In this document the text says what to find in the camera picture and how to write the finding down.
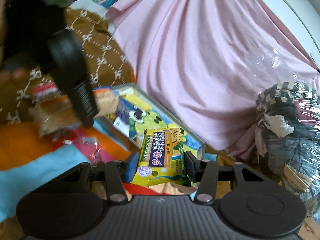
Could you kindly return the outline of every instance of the food package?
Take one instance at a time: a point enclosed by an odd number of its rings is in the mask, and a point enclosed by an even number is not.
[[[186,176],[181,128],[147,129],[132,183],[153,186],[175,182],[190,186]]]
[[[185,187],[173,182],[166,182],[158,185],[149,187],[158,194],[169,194],[169,195],[190,195],[197,189],[195,187]]]
[[[57,130],[65,128],[76,128],[81,125],[81,121],[75,115],[68,96],[54,96],[50,97],[48,93],[43,93],[45,99],[40,100],[39,93],[41,89],[36,89],[37,93],[34,94],[36,98],[36,105],[30,110],[31,115],[39,124],[39,134],[44,136],[53,133]],[[115,95],[108,88],[96,89],[93,91],[96,99],[99,113],[96,117],[105,116],[116,112],[118,106],[118,96]]]
[[[43,82],[32,89],[34,102],[44,101],[60,96],[59,88],[54,82]]]

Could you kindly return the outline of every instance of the pink fabric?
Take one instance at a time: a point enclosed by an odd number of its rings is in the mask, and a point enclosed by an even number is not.
[[[317,115],[319,109],[314,100],[307,98],[296,99],[293,102],[295,113],[300,122],[320,128],[320,119]]]
[[[107,163],[115,160],[115,158],[101,148],[99,144],[97,146],[92,144],[84,144],[82,138],[74,140],[72,144],[92,162]]]
[[[262,0],[119,0],[108,17],[137,84],[231,156],[253,150],[257,88],[246,51],[276,48],[319,90],[315,64]]]

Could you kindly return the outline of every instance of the yellow snack package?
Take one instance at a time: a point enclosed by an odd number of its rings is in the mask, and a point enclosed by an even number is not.
[[[144,187],[165,182],[190,186],[184,169],[181,128],[144,131],[138,169],[132,183]]]

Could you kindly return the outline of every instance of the logo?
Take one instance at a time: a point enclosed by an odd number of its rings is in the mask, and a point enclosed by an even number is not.
[[[147,177],[151,174],[151,169],[148,166],[140,166],[138,168],[138,174],[141,177]]]
[[[157,202],[158,202],[158,203],[162,203],[162,202],[164,202],[164,201],[165,201],[165,199],[162,198],[162,197],[157,199]]]

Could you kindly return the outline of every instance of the orange fabric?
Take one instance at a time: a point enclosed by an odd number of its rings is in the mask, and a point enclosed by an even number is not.
[[[81,130],[83,130],[88,137],[96,137],[99,145],[117,160],[125,161],[130,155],[129,152],[127,152],[120,145],[114,142],[110,137],[100,133],[95,128],[81,128]]]
[[[136,83],[137,79],[136,76],[134,75],[133,70],[131,70],[131,83]]]
[[[88,137],[96,137],[101,147],[118,160],[126,160],[130,155],[108,136],[95,128],[83,131]],[[39,138],[36,123],[0,124],[0,171],[27,164],[53,151],[51,141]]]
[[[52,151],[49,140],[40,139],[36,123],[0,125],[0,171],[27,164]]]

